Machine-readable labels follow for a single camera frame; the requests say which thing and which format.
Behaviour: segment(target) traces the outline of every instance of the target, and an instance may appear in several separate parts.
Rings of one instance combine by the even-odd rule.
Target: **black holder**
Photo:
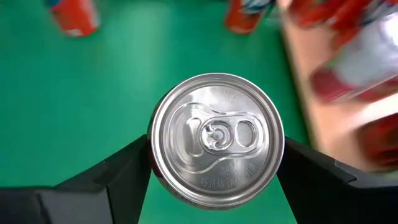
[[[151,170],[147,144],[143,135],[55,187],[0,189],[0,223],[138,223]],[[277,175],[298,223],[395,223],[398,180],[362,172],[290,138]]]

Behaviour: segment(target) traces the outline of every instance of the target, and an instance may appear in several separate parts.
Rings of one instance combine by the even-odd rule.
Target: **can label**
[[[242,11],[245,14],[261,13],[271,0],[242,0]]]
[[[378,18],[396,11],[398,11],[398,5],[396,4],[387,2],[386,0],[373,0],[364,10],[359,24],[360,26],[366,26]]]

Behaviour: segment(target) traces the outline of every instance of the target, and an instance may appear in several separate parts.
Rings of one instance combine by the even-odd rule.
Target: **white can label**
[[[261,13],[271,0],[242,0],[243,12],[246,14]]]

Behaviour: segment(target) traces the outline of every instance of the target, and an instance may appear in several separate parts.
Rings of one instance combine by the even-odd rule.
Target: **silver can top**
[[[279,114],[255,84],[225,73],[190,78],[155,112],[150,138],[167,183],[192,203],[230,208],[275,175],[284,150]]]

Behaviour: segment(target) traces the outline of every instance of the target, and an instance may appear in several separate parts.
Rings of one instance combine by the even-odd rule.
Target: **pull tab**
[[[263,142],[261,122],[253,115],[217,116],[200,129],[201,142],[212,154],[247,153]]]

